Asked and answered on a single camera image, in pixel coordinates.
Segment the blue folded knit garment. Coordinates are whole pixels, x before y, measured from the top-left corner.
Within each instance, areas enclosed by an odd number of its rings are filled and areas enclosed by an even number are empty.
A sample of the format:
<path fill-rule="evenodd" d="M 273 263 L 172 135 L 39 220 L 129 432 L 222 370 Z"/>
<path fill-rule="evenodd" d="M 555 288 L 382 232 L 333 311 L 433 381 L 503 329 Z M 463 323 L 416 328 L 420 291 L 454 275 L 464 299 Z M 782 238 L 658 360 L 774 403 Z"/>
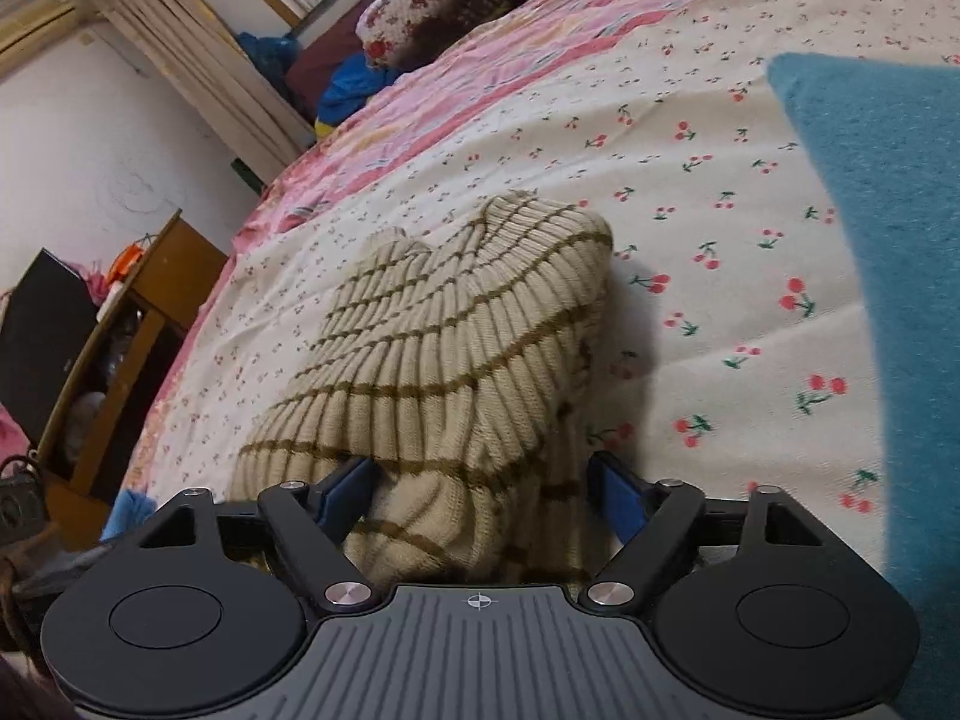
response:
<path fill-rule="evenodd" d="M 121 489 L 117 494 L 99 541 L 107 543 L 140 527 L 156 512 L 156 502 L 140 491 Z"/>

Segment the left beige curtain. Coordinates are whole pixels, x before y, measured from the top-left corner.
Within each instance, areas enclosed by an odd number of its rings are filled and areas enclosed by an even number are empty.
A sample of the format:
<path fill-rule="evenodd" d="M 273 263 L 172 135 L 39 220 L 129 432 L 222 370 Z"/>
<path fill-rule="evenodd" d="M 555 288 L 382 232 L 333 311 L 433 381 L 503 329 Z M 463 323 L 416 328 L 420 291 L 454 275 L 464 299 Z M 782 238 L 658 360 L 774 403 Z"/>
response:
<path fill-rule="evenodd" d="M 256 69 L 205 0 L 86 1 L 261 181 L 273 181 L 313 144 L 313 127 Z"/>

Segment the wooden desk cabinet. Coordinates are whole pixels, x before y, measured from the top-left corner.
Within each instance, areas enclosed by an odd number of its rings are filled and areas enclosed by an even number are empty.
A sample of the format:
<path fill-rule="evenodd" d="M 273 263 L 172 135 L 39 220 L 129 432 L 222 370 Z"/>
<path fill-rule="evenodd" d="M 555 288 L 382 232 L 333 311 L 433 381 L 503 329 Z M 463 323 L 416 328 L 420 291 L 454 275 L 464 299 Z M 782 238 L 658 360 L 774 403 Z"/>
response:
<path fill-rule="evenodd" d="M 172 215 L 104 303 L 36 449 L 47 508 L 67 548 L 84 550 L 101 536 L 146 413 L 224 262 Z"/>

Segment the black monitor screen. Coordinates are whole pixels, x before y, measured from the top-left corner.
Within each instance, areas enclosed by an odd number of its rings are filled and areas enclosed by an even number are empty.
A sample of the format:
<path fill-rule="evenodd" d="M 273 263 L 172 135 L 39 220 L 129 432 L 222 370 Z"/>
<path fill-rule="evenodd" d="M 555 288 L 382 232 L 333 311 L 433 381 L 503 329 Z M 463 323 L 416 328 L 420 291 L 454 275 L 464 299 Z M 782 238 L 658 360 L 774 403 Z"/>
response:
<path fill-rule="evenodd" d="M 0 335 L 0 397 L 32 447 L 96 327 L 78 271 L 41 249 L 11 291 Z"/>

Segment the cherry print bed sheet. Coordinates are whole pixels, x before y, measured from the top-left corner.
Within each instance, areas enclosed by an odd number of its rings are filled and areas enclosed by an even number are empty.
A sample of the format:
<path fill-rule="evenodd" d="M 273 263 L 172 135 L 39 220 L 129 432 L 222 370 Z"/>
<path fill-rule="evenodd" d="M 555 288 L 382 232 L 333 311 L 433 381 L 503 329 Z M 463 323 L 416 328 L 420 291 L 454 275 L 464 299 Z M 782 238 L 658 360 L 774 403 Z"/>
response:
<path fill-rule="evenodd" d="M 866 309 L 766 66 L 957 44 L 958 0 L 701 0 L 509 93 L 239 252 L 125 489 L 251 500 L 368 457 L 374 582 L 579 582 L 610 450 L 782 486 L 884 566 Z"/>

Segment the maroon sofa bench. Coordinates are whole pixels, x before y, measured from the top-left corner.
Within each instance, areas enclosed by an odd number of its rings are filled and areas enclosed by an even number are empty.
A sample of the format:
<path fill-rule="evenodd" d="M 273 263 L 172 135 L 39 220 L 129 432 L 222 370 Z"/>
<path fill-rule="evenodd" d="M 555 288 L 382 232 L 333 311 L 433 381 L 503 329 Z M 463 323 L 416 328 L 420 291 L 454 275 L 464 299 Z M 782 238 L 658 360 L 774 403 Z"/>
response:
<path fill-rule="evenodd" d="M 373 0 L 359 0 L 338 20 L 322 16 L 296 36 L 298 57 L 286 70 L 285 85 L 293 106 L 304 119 L 312 121 L 316 117 L 320 95 L 329 86 L 334 71 L 361 50 L 356 23 L 372 3 Z"/>

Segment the pink striped blanket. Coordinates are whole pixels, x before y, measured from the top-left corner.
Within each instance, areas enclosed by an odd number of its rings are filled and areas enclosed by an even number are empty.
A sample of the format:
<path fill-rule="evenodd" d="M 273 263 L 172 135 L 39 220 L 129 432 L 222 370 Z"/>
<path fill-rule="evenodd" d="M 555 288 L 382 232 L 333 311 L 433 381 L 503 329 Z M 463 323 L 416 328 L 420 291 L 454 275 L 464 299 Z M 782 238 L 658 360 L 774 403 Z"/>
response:
<path fill-rule="evenodd" d="M 587 445 L 871 507 L 866 310 L 839 208 L 766 81 L 786 52 L 946 67 L 958 0 L 530 0 L 405 76 L 268 187 L 128 486 L 223 489 L 364 239 L 439 242 L 523 188 L 612 227 Z"/>

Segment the beige striped knit sweater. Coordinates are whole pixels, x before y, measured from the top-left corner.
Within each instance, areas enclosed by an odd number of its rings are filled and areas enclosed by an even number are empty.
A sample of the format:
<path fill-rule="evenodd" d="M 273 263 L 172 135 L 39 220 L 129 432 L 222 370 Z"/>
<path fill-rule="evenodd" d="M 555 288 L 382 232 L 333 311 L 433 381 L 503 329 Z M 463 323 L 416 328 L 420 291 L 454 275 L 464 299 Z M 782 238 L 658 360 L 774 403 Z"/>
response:
<path fill-rule="evenodd" d="M 370 458 L 381 481 L 345 551 L 374 585 L 581 585 L 596 541 L 574 421 L 612 242 L 601 215 L 527 192 L 488 199 L 442 244 L 370 242 L 229 497 Z"/>

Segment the orange object on desk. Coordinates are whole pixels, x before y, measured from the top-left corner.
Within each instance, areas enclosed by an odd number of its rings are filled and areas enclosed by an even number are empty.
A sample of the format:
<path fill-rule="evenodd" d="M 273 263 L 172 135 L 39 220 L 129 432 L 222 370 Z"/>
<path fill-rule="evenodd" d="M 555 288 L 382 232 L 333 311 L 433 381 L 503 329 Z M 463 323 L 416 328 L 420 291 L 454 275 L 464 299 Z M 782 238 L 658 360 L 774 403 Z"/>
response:
<path fill-rule="evenodd" d="M 128 275 L 135 270 L 135 266 L 139 265 L 140 260 L 143 259 L 148 247 L 149 243 L 142 239 L 128 244 L 124 250 L 121 250 L 106 271 L 104 281 L 107 288 L 112 288 L 114 284 L 123 283 L 127 280 Z"/>

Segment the teal folded fuzzy sweater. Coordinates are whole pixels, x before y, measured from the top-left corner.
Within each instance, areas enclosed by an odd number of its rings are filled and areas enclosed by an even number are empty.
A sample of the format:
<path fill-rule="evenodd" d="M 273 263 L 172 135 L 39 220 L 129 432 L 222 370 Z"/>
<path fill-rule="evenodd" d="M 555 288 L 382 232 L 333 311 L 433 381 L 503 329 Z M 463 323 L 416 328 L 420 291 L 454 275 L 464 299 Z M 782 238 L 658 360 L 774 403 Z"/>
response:
<path fill-rule="evenodd" d="M 874 339 L 887 569 L 921 650 L 898 705 L 958 713 L 958 73 L 782 54 L 768 82 L 838 208 Z"/>

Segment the blue yellow crumpled garment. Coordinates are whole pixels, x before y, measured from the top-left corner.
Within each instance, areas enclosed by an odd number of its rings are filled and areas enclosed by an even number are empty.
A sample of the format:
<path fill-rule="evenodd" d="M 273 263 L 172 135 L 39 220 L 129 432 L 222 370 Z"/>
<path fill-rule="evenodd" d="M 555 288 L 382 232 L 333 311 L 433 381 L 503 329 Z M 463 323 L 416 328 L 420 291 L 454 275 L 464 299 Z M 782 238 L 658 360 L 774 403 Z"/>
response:
<path fill-rule="evenodd" d="M 371 67 L 363 52 L 343 60 L 317 101 L 314 133 L 319 140 L 363 109 L 368 99 L 395 83 L 400 71 Z"/>

